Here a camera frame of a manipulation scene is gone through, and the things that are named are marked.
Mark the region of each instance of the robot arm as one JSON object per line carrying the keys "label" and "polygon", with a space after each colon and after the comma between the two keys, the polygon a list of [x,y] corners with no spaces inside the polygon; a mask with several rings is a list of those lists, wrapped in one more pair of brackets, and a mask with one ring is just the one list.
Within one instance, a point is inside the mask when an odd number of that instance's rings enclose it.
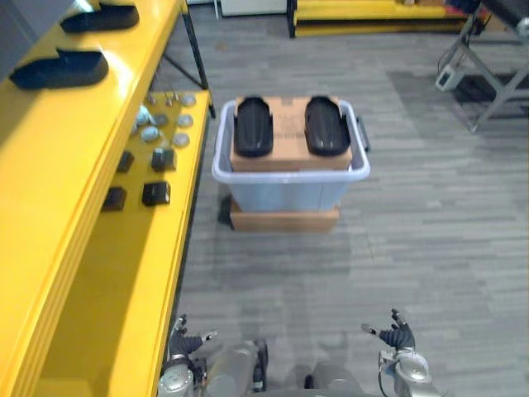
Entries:
{"label": "robot arm", "polygon": [[392,309],[391,330],[379,331],[369,324],[362,324],[362,330],[377,336],[395,349],[395,352],[379,353],[379,386],[382,388],[382,372],[394,378],[394,390],[399,397],[441,397],[432,383],[426,358],[415,351],[415,337],[406,319]]}

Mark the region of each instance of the cable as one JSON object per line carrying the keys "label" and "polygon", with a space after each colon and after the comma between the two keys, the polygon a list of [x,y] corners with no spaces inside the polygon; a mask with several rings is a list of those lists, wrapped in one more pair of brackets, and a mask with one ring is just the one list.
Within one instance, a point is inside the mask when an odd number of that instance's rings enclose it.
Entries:
{"label": "cable", "polygon": [[384,391],[384,388],[382,386],[382,370],[379,370],[379,388],[380,388],[380,391],[382,392],[382,395],[384,397],[388,397],[388,395],[386,395],[386,392]]}

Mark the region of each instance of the yellow table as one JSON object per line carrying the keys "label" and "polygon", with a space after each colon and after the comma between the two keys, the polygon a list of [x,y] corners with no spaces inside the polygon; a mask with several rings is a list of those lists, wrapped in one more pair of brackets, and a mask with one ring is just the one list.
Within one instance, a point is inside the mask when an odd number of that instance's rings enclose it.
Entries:
{"label": "yellow table", "polygon": [[[135,159],[111,184],[126,190],[125,207],[101,213],[96,222],[35,397],[71,397],[80,390],[97,397],[155,395],[209,104],[207,91],[195,95],[191,108],[168,108],[165,96],[155,94],[151,113],[165,112],[170,120],[163,136],[144,143],[138,132],[129,139],[126,149]],[[175,130],[180,113],[193,117],[192,127]],[[154,172],[152,152],[171,147],[174,131],[187,132],[190,143],[174,148],[176,170]],[[148,208],[141,202],[143,184],[159,180],[169,182],[170,204]]]}
{"label": "yellow table", "polygon": [[138,106],[187,11],[184,0],[134,3],[141,20],[130,30],[71,36],[54,26],[25,58],[102,49],[110,69],[99,84],[0,83],[1,396],[31,395]]}

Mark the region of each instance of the small black block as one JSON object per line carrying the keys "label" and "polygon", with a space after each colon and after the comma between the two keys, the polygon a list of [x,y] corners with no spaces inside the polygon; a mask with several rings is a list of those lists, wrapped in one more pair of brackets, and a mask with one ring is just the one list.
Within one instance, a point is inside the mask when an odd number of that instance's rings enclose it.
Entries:
{"label": "small black block", "polygon": [[152,207],[158,204],[169,204],[171,196],[171,187],[168,182],[164,180],[160,182],[152,182],[143,185],[143,194],[141,202],[147,206]]}
{"label": "small black block", "polygon": [[124,151],[117,165],[117,172],[128,172],[131,168],[132,161],[134,161],[133,154],[129,151]]}
{"label": "small black block", "polygon": [[121,186],[111,187],[102,204],[102,211],[121,211],[125,206],[126,190]]}

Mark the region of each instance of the white cabinet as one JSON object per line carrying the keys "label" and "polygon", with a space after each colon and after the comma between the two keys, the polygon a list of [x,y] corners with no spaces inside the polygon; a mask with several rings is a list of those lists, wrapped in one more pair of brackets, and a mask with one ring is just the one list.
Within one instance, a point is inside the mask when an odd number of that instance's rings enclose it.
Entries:
{"label": "white cabinet", "polygon": [[222,15],[277,14],[287,11],[287,0],[221,0]]}

